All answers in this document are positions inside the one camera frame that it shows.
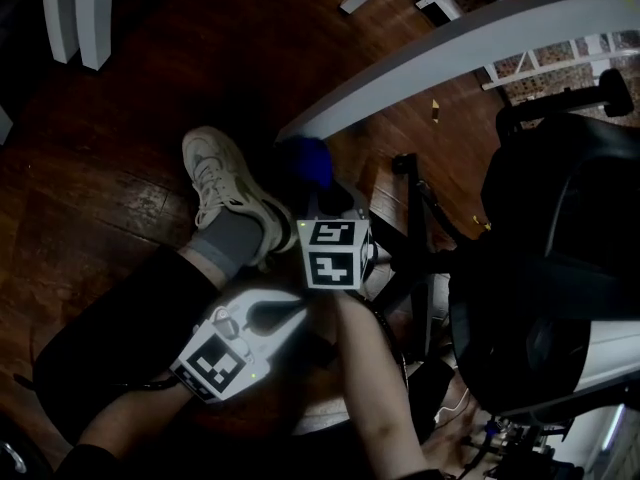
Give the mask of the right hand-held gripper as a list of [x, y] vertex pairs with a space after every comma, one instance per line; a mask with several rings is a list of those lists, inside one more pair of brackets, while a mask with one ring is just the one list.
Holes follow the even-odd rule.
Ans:
[[375, 258], [369, 202], [355, 186], [345, 190], [349, 205], [343, 215], [323, 217], [319, 192], [312, 191], [305, 219], [297, 220], [310, 289], [360, 289]]

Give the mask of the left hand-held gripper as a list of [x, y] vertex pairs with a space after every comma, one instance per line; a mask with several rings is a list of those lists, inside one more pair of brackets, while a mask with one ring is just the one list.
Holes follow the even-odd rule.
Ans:
[[295, 294], [248, 289], [214, 310], [170, 371], [203, 402], [226, 401], [266, 377], [269, 359], [306, 317]]

